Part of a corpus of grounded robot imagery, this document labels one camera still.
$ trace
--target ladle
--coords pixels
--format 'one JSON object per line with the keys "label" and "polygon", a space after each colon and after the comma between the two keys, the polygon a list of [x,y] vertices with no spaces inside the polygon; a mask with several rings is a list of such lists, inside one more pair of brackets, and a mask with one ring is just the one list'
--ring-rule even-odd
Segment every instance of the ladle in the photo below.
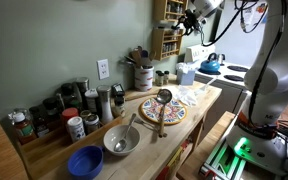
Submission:
{"label": "ladle", "polygon": [[167,134],[164,133],[164,111],[165,105],[172,100],[172,93],[168,89],[160,89],[157,93],[156,101],[162,104],[162,109],[160,112],[160,130],[159,130],[159,137],[166,137]]}

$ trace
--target metal ladle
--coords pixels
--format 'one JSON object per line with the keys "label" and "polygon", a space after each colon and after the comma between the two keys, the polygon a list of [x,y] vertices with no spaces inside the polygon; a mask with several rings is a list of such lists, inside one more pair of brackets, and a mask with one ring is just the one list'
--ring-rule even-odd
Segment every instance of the metal ladle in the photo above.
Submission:
{"label": "metal ladle", "polygon": [[130,123],[128,124],[126,133],[125,133],[124,137],[121,140],[119,140],[118,143],[116,143],[116,145],[114,147],[114,151],[121,152],[121,151],[123,151],[125,149],[125,147],[127,145],[126,135],[128,134],[128,131],[130,130],[130,128],[132,126],[132,123],[134,122],[135,118],[136,118],[136,114],[133,113],[132,117],[131,117],[131,120],[130,120]]}
{"label": "metal ladle", "polygon": [[161,112],[160,112],[160,130],[159,130],[159,137],[166,137],[167,134],[164,133],[164,111],[165,105],[172,100],[172,93],[168,89],[160,89],[157,93],[156,101],[160,104],[163,104]]}

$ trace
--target blue bowl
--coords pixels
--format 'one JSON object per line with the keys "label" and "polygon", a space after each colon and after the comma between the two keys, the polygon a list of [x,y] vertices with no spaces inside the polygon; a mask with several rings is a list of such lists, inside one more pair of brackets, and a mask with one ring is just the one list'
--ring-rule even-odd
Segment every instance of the blue bowl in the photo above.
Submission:
{"label": "blue bowl", "polygon": [[68,160],[68,170],[73,179],[93,179],[101,172],[102,167],[102,147],[83,147],[77,150]]}

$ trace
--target wooden cabinet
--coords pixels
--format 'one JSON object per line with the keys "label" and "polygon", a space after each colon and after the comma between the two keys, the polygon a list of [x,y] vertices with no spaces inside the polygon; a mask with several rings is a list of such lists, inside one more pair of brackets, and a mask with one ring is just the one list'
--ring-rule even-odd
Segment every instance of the wooden cabinet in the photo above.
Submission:
{"label": "wooden cabinet", "polygon": [[152,50],[156,52],[155,60],[179,55],[183,29],[153,29]]}
{"label": "wooden cabinet", "polygon": [[178,18],[184,15],[186,8],[187,0],[154,0],[154,19],[177,22]]}

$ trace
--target butcher block counter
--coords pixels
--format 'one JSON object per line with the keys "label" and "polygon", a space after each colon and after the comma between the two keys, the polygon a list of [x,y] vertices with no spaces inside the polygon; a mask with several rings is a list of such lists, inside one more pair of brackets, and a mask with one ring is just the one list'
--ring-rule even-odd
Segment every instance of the butcher block counter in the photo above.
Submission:
{"label": "butcher block counter", "polygon": [[[161,88],[169,89],[172,93],[176,92],[179,86],[175,79],[175,75],[170,75],[168,85],[162,87],[153,86],[149,92],[127,91],[125,96],[127,100],[125,102],[126,116],[122,118],[121,123],[128,124],[132,113],[136,113],[137,117],[147,123],[156,125],[156,128],[158,128],[157,124],[145,119],[141,114],[140,105],[148,98],[156,97],[157,91]],[[192,86],[185,87],[196,90],[203,86],[204,84],[202,83],[194,82]],[[117,157],[107,151],[104,152],[103,169],[95,179],[155,179],[188,136],[193,141],[192,149],[195,149],[203,117],[220,94],[221,89],[209,86],[205,93],[197,95],[197,105],[192,107],[185,106],[187,110],[185,119],[178,124],[165,126],[164,132],[167,133],[167,137],[159,138],[156,131],[148,129],[142,124],[133,123],[133,126],[138,129],[141,135],[137,148],[126,157]],[[103,145],[103,138],[98,139],[95,145]],[[84,141],[78,145],[83,147],[91,144]],[[67,159],[41,175],[40,179],[70,179],[67,170]]]}

